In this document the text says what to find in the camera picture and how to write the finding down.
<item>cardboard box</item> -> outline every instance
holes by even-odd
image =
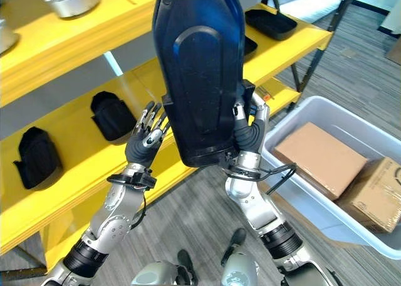
[[[308,122],[275,147],[285,163],[330,200],[336,200],[358,175],[367,159],[329,133]]]
[[[370,162],[337,204],[369,230],[392,232],[401,218],[401,165],[387,157]]]

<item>black wire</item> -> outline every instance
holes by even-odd
[[[259,170],[266,172],[266,174],[260,178],[244,178],[242,176],[237,176],[237,175],[232,175],[232,174],[227,174],[229,178],[237,178],[239,180],[244,180],[244,181],[263,181],[267,177],[271,175],[275,175],[277,173],[281,173],[283,171],[289,170],[285,176],[281,177],[281,180],[278,181],[273,187],[270,188],[269,191],[266,192],[267,195],[270,195],[272,192],[276,191],[278,187],[280,187],[285,181],[287,181],[289,178],[291,178],[294,173],[296,172],[296,163],[290,163],[290,164],[285,164],[283,166],[277,167],[272,170],[266,170],[263,168],[259,168]]]
[[[145,217],[145,212],[146,212],[146,198],[145,198],[145,192],[143,193],[143,209],[142,209],[142,214],[140,215],[139,219],[137,220],[137,222],[135,222],[132,226],[131,226],[131,230],[133,230],[134,228],[136,228],[137,226],[139,226],[139,224],[142,222],[143,218]]]
[[[284,184],[284,182],[287,181],[289,178],[291,178],[291,177],[294,175],[295,172],[296,172],[296,168],[291,169],[289,172],[287,172],[287,174],[286,174],[285,176],[282,176],[282,177],[281,177],[281,180],[278,181],[273,187],[271,187],[271,188],[266,192],[266,194],[267,194],[267,195],[270,195],[270,194],[272,194],[274,191],[276,191],[277,188],[280,187],[282,184]]]

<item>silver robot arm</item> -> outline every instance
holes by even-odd
[[[156,179],[150,176],[151,166],[169,129],[163,114],[154,124],[161,105],[151,102],[142,112],[125,149],[128,165],[112,183],[104,205],[96,212],[90,226],[68,255],[49,273],[42,286],[89,286],[109,253],[144,216],[146,203],[138,221],[134,216],[144,202],[144,192],[153,188]]]
[[[259,150],[263,137],[257,133],[265,131],[269,112],[264,102],[255,96],[257,95],[254,94],[253,103],[258,107],[252,126],[247,126],[242,104],[236,103],[233,109],[238,131],[235,136],[241,151],[235,164],[229,169],[229,178],[225,185],[226,193],[242,210],[250,226],[271,254],[275,266],[284,275],[281,285],[341,286],[335,273],[322,266],[324,262],[297,236],[271,197],[259,191],[257,181],[279,172],[287,172],[286,176],[290,177],[295,172],[295,164],[272,171],[260,169]],[[275,185],[268,193],[270,194],[279,185]],[[225,268],[222,285],[230,285],[225,281],[225,277],[229,276],[226,272],[230,270]],[[252,277],[254,269],[242,273],[243,277]],[[238,282],[235,285],[252,286],[256,283]]]

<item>gray carpet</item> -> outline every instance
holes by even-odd
[[[376,31],[383,16],[350,6],[330,47],[312,77],[303,97],[322,95],[401,138],[400,66],[385,54],[395,39]],[[318,21],[326,26],[328,19]],[[304,71],[311,56],[299,62]],[[278,76],[292,83],[291,71]],[[272,124],[285,116],[281,112]],[[175,261],[186,248],[194,259],[200,285],[219,285],[220,258],[232,232],[246,227],[246,248],[261,266],[260,285],[279,285],[276,271],[262,243],[224,192],[225,176],[217,167],[195,172],[148,210],[143,223],[110,255],[96,276],[94,285],[130,285],[144,265],[154,260]],[[401,261],[387,259],[369,247],[344,246],[326,241],[285,202],[278,200],[299,234],[327,261],[347,286],[401,285]],[[40,254],[39,238],[24,246]],[[13,252],[0,258],[1,268],[26,266]],[[4,283],[7,286],[39,285],[43,278]]]

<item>plastic storage bin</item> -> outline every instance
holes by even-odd
[[[271,151],[308,121],[366,158],[389,156],[401,163],[401,141],[330,100],[312,96],[300,103],[266,135],[262,151],[264,162],[267,163],[265,166],[275,168],[283,165]],[[266,181],[272,185],[279,179],[280,176],[271,176]],[[392,233],[372,233],[297,174],[277,191],[328,238],[369,245],[388,258],[401,259],[401,223]]]

